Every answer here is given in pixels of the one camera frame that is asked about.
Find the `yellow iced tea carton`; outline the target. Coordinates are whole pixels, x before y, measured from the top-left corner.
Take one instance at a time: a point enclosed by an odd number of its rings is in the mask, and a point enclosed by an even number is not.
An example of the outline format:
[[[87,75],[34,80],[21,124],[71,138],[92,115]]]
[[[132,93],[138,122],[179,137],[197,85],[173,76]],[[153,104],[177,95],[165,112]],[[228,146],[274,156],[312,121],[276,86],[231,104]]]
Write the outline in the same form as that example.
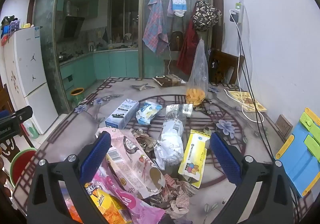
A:
[[[86,183],[85,189],[108,223],[132,223],[127,207],[115,196],[108,194],[93,183]]]

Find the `yellow medicine box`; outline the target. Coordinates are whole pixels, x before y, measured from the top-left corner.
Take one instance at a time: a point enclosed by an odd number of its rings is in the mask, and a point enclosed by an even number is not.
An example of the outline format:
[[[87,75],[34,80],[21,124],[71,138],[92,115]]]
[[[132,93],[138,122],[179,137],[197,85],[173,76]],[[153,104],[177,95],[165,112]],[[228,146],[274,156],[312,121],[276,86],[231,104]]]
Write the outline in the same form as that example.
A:
[[[209,135],[191,130],[183,160],[178,169],[178,173],[197,189],[200,188],[203,178],[207,157],[206,143],[209,139]]]

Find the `pink shiny wrapper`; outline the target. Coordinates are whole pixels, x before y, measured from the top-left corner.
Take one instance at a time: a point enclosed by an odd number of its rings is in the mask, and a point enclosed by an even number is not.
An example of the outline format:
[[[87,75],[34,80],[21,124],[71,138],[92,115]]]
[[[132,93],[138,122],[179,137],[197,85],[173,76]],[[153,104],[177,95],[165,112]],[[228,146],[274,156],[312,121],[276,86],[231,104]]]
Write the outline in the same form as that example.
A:
[[[165,210],[153,207],[142,201],[135,195],[123,190],[109,168],[100,166],[94,178],[103,191],[117,198],[127,207],[133,223],[152,224],[159,223],[165,214]]]

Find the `pink snack bag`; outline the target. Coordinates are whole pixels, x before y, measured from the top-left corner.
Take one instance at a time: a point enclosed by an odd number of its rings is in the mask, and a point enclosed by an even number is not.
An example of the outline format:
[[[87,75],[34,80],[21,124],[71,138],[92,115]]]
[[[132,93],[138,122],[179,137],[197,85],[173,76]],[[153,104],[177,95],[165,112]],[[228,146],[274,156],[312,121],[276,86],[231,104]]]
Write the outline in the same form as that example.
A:
[[[122,187],[140,199],[159,194],[165,187],[165,177],[132,132],[104,127],[99,128],[95,135],[99,136],[104,131],[111,136],[106,158]]]

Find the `pink paper trash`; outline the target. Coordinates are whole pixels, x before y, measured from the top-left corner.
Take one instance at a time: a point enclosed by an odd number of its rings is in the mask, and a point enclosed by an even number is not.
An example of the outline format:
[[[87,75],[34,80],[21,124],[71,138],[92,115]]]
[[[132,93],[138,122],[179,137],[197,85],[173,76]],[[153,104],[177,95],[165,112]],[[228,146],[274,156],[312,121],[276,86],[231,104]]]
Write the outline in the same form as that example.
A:
[[[162,191],[149,197],[152,206],[162,208],[172,219],[185,216],[190,209],[190,198],[197,189],[186,181],[180,181],[165,174],[165,187]]]

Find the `blue white milk carton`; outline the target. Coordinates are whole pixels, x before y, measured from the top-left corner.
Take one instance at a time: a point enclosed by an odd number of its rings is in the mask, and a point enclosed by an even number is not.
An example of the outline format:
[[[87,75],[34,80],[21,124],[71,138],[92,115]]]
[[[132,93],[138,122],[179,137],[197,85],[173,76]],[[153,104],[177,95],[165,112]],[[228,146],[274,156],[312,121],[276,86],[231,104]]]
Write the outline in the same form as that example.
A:
[[[124,129],[138,110],[139,102],[126,99],[114,112],[105,120],[105,125],[111,128]]]

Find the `clear plastic bottle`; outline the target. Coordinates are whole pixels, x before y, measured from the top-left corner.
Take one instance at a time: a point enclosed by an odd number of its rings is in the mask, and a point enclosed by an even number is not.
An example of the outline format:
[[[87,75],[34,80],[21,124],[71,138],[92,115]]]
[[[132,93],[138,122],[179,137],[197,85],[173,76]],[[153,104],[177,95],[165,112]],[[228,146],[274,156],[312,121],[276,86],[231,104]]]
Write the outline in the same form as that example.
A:
[[[184,156],[182,136],[186,115],[172,110],[165,116],[162,130],[154,147],[155,160],[161,170],[178,165]]]

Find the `blue white snack wrapper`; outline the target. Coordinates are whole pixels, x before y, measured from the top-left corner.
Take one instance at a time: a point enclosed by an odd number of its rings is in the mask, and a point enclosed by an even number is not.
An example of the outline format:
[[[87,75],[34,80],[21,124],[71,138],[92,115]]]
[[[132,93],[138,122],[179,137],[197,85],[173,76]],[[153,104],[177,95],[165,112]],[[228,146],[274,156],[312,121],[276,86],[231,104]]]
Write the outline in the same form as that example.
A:
[[[151,101],[145,101],[143,106],[136,112],[136,120],[138,124],[150,125],[153,118],[162,108],[163,106],[160,104]]]

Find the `red green trash basin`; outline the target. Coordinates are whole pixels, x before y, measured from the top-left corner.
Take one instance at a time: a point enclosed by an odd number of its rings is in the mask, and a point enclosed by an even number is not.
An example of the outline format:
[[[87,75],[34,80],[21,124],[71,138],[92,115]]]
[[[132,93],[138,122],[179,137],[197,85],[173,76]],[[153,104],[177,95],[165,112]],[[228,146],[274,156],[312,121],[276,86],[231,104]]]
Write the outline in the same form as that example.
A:
[[[28,148],[23,151],[20,151],[13,158],[10,166],[10,181],[13,187],[16,186],[18,179],[20,178],[26,165],[29,163],[31,158],[35,155],[36,151],[37,151],[36,148]]]

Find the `teal kitchen cabinets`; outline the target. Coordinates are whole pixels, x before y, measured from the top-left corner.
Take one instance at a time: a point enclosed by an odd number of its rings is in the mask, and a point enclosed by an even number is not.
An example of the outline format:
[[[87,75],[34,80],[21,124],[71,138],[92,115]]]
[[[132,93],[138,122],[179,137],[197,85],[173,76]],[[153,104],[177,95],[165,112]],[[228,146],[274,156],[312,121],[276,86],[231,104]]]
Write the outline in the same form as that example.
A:
[[[109,77],[138,77],[138,50],[119,49],[89,52],[60,64],[65,90],[87,89]]]

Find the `green detergent bottle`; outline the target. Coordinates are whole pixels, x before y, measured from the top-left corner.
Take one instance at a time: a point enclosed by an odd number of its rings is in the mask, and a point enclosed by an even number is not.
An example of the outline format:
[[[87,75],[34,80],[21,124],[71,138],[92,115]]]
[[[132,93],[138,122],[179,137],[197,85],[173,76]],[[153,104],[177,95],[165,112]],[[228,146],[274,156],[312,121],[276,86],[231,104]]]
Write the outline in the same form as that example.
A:
[[[37,139],[39,137],[39,133],[37,132],[31,120],[28,119],[23,123],[23,125],[30,138]]]

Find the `blue toy board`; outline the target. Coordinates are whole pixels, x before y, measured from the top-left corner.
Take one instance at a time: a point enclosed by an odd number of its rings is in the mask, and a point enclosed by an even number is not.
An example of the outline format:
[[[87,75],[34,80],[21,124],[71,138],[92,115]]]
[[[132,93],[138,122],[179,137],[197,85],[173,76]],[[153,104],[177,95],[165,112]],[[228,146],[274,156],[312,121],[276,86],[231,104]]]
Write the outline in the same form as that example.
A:
[[[319,181],[319,117],[305,108],[275,159],[280,161],[299,196]]]

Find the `white refrigerator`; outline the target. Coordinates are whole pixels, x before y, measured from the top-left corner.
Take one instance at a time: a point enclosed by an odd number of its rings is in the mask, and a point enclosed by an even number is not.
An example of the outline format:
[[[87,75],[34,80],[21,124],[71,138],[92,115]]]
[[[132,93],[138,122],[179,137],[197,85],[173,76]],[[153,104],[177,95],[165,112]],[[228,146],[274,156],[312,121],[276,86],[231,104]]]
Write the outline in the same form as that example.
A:
[[[14,32],[4,45],[4,61],[16,109],[31,106],[31,121],[44,134],[58,113],[44,72],[40,31],[34,26]]]

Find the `yellow green bucket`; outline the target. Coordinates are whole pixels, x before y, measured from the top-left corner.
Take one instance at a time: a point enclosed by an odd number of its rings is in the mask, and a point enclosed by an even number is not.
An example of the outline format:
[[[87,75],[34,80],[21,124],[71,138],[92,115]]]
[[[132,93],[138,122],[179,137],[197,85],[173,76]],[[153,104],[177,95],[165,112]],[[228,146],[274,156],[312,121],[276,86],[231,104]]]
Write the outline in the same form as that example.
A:
[[[71,97],[76,106],[85,99],[84,97],[84,88],[75,88],[71,91]]]

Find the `small wooden block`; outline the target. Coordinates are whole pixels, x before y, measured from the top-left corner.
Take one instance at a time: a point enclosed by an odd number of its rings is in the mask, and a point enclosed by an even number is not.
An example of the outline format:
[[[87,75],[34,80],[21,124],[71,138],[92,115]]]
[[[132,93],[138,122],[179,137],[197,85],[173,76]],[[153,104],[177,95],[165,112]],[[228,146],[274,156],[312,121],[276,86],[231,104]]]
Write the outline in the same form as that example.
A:
[[[280,114],[276,120],[276,127],[279,129],[282,136],[287,137],[293,128],[293,125],[285,118],[283,114]]]

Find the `yellow picture book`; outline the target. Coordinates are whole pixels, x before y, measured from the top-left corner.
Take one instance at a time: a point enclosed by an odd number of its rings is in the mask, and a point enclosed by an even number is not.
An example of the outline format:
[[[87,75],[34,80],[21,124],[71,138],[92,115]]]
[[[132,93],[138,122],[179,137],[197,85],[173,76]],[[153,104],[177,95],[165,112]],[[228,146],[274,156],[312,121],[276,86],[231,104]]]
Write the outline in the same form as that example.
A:
[[[245,112],[255,112],[255,109],[257,109],[259,112],[267,111],[267,109],[258,101],[253,102],[249,92],[229,90],[227,93],[232,99],[238,101],[244,107]]]

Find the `black range hood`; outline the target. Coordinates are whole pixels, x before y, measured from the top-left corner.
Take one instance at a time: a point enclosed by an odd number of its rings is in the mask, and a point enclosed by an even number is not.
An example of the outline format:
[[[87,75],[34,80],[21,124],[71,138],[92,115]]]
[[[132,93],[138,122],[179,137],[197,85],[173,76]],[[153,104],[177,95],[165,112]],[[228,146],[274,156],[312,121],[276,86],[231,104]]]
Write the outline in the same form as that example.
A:
[[[84,17],[66,16],[62,25],[60,40],[77,39],[84,20]]]

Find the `clear bag orange snacks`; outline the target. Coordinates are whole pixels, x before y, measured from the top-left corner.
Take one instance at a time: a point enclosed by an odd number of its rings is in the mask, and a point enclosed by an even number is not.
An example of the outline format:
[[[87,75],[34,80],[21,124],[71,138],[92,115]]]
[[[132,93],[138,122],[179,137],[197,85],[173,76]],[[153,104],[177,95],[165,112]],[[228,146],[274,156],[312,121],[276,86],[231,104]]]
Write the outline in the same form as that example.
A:
[[[204,40],[201,38],[196,48],[193,67],[189,81],[185,100],[187,104],[198,107],[205,100],[208,92],[208,63],[205,53]]]

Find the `brown snack package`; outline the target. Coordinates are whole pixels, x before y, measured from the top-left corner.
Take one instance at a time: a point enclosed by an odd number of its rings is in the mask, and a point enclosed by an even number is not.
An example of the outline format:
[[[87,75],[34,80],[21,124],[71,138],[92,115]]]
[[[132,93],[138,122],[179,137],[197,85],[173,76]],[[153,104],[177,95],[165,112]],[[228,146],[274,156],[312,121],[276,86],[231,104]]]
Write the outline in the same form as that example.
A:
[[[152,79],[163,88],[184,86],[186,84],[186,81],[174,74],[155,76]]]

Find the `plaid cloth hanging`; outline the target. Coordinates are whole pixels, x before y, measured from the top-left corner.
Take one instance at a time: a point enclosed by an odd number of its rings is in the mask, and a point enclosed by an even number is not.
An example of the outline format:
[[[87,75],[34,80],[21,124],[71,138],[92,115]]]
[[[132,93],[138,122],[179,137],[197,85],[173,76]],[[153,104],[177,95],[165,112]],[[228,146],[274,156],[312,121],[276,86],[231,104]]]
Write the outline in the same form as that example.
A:
[[[143,35],[143,42],[146,47],[159,56],[169,44],[162,0],[149,0],[148,8],[150,13]]]

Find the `red hanging garment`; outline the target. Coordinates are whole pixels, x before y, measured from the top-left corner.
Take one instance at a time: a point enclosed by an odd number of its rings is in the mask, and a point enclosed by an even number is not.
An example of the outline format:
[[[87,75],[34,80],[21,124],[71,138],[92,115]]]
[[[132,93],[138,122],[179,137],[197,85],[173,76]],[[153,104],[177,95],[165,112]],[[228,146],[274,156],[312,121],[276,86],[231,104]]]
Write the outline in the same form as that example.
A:
[[[190,19],[176,64],[176,66],[186,75],[190,75],[191,73],[198,43],[199,36],[194,29],[193,20]]]

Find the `brown hanging handbag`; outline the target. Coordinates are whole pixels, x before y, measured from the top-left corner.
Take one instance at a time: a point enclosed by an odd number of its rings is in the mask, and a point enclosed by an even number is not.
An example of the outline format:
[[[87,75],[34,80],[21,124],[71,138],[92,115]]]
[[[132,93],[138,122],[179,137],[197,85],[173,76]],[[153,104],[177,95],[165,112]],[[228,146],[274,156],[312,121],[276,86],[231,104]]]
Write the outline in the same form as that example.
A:
[[[174,31],[170,36],[170,50],[181,51],[184,42],[184,34],[181,31]]]

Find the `letter patterned bag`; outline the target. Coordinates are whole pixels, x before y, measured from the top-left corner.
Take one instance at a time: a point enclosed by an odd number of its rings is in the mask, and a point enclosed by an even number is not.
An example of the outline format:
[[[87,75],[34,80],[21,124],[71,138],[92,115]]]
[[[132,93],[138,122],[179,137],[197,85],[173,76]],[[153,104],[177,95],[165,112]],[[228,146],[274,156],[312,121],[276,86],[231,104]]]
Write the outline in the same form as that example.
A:
[[[222,13],[219,9],[204,0],[198,0],[195,3],[192,16],[194,29],[196,31],[207,31],[219,22],[221,16]]]

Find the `wooden chair at wall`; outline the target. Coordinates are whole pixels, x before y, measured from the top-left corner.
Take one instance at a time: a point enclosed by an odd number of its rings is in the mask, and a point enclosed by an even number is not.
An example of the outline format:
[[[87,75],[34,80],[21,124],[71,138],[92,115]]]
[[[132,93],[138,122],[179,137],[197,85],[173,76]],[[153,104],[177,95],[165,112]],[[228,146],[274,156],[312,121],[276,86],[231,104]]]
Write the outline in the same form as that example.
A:
[[[244,56],[234,56],[215,49],[211,50],[208,62],[209,82],[235,84]]]

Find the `wall charger plug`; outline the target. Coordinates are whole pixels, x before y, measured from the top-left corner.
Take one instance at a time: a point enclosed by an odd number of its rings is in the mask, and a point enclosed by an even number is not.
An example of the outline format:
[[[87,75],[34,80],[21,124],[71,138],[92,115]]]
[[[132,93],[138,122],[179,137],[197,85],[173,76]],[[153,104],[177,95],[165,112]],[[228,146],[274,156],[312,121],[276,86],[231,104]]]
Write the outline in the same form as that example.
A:
[[[229,11],[229,20],[237,24],[243,23],[244,5],[242,2],[237,2],[235,8]]]

